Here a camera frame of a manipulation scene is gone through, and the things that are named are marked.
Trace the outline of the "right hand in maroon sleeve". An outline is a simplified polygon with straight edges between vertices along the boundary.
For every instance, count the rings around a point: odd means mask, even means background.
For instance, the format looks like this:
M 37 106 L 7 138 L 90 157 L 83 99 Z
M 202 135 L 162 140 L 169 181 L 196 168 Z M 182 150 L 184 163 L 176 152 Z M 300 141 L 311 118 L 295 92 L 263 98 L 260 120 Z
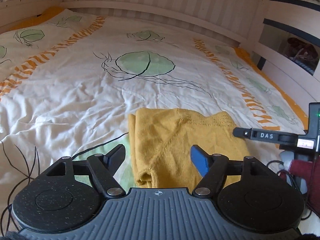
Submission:
M 290 151 L 281 152 L 280 157 L 289 174 L 305 180 L 307 206 L 319 217 L 319 158 L 314 161 L 294 159 Z

